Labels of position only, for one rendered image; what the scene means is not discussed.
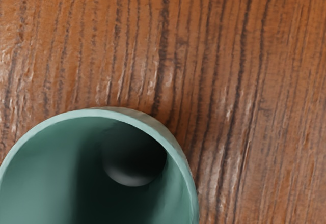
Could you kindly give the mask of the green cup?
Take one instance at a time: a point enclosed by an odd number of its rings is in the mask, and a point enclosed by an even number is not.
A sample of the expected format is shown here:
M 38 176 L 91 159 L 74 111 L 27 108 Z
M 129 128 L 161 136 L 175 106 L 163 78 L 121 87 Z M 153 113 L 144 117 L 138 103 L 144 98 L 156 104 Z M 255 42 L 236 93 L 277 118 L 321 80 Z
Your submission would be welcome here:
M 0 165 L 0 224 L 199 224 L 186 156 L 168 128 L 123 107 L 53 116 Z

